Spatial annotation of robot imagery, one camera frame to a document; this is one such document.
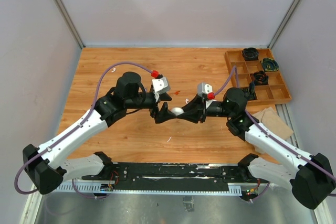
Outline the white earbud charging case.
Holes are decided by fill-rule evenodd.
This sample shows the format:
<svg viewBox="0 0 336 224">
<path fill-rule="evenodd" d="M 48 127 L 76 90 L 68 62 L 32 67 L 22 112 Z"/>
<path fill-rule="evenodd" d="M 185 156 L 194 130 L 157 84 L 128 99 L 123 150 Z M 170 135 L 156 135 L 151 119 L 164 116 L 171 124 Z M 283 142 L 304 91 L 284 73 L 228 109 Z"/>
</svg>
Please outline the white earbud charging case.
<svg viewBox="0 0 336 224">
<path fill-rule="evenodd" d="M 178 108 L 178 107 L 175 107 L 175 108 L 172 108 L 171 109 L 171 112 L 176 115 L 176 116 L 179 116 L 181 114 L 184 113 L 184 110 L 182 108 Z"/>
</svg>

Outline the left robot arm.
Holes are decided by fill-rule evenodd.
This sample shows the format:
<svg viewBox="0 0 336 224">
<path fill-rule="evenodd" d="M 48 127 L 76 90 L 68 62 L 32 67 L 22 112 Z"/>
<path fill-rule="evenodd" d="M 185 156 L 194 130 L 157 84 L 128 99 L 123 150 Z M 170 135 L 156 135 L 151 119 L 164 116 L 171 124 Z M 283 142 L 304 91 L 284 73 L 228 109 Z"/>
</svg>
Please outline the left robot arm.
<svg viewBox="0 0 336 224">
<path fill-rule="evenodd" d="M 153 71 L 151 76 L 152 85 L 146 91 L 139 74 L 124 73 L 106 95 L 94 98 L 91 108 L 77 122 L 38 147 L 29 144 L 23 149 L 24 170 L 39 193 L 46 195 L 62 182 L 84 176 L 105 180 L 112 175 L 111 159 L 103 152 L 76 159 L 68 156 L 125 117 L 128 109 L 148 109 L 157 119 L 158 103 L 171 100 L 170 86 L 158 72 Z"/>
</svg>

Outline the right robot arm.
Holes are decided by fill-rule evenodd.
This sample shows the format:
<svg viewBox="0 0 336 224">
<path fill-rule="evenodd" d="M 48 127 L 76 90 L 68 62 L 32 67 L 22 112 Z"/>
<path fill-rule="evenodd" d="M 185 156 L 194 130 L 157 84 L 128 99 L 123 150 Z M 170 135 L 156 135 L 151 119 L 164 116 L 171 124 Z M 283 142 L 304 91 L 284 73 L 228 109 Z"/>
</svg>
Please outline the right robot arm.
<svg viewBox="0 0 336 224">
<path fill-rule="evenodd" d="M 246 111 L 247 99 L 240 88 L 230 88 L 222 101 L 214 94 L 199 92 L 182 108 L 174 108 L 179 119 L 193 123 L 204 122 L 206 117 L 225 117 L 232 135 L 248 142 L 273 157 L 277 163 L 249 154 L 238 168 L 238 177 L 244 182 L 263 179 L 290 190 L 297 201 L 309 209 L 316 209 L 327 197 L 334 197 L 335 176 L 330 162 L 323 154 L 305 152 L 268 129 Z"/>
</svg>

